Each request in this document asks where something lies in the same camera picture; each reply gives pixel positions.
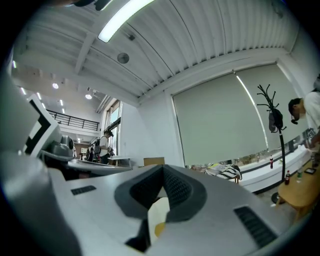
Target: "balcony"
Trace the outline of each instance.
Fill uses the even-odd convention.
[[[67,114],[61,114],[51,110],[47,110],[47,111],[54,118],[54,120],[56,120],[60,125],[98,131],[98,126],[99,126],[98,122],[77,118]]]

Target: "black coat rack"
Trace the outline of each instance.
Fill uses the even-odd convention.
[[[286,129],[287,127],[284,127],[284,122],[283,122],[283,115],[281,112],[277,109],[279,104],[274,106],[274,99],[276,95],[276,91],[274,91],[272,100],[270,99],[268,95],[268,89],[270,87],[270,84],[266,88],[266,91],[263,89],[263,87],[259,84],[258,88],[262,91],[262,93],[257,93],[257,95],[263,95],[267,101],[267,104],[257,104],[257,106],[267,106],[269,109],[267,112],[269,112],[269,115],[272,114],[273,116],[273,121],[270,120],[269,122],[273,122],[269,124],[269,129],[272,133],[277,133],[279,132],[279,137],[280,137],[280,143],[281,143],[281,152],[282,152],[282,177],[281,177],[281,182],[285,181],[285,175],[286,175],[286,153],[285,153],[285,143],[284,143],[284,138],[282,135],[282,131]],[[278,193],[274,193],[271,197],[271,200],[274,203],[277,203],[279,199]]]

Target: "clothing pile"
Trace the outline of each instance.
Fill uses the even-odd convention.
[[[225,180],[231,180],[238,176],[239,180],[242,180],[240,169],[234,164],[224,165],[215,163],[209,166],[208,169],[205,170],[205,173]]]

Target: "roller shade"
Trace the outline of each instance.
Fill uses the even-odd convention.
[[[291,115],[288,110],[288,103],[290,100],[298,98],[293,85],[286,78],[284,73],[276,64],[254,67],[236,73],[245,87],[251,94],[255,104],[266,104],[267,101],[262,95],[257,95],[261,91],[258,89],[258,85],[266,90],[267,86],[270,84],[268,94],[272,99],[274,91],[276,91],[274,97],[274,105],[283,115],[283,126],[287,127],[283,133],[284,143],[288,143],[293,140],[295,137],[299,136],[308,128],[307,120],[301,119],[298,122],[298,125],[291,123]],[[266,132],[266,138],[268,141],[269,150],[274,150],[279,148],[280,139],[278,133],[271,133],[269,130],[269,113],[267,112],[267,106],[257,106],[262,123]]]
[[[257,112],[234,74],[173,97],[186,165],[236,159],[267,148]]]

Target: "black phone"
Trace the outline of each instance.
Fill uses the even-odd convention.
[[[308,168],[304,172],[307,174],[314,174],[316,172],[316,169]]]

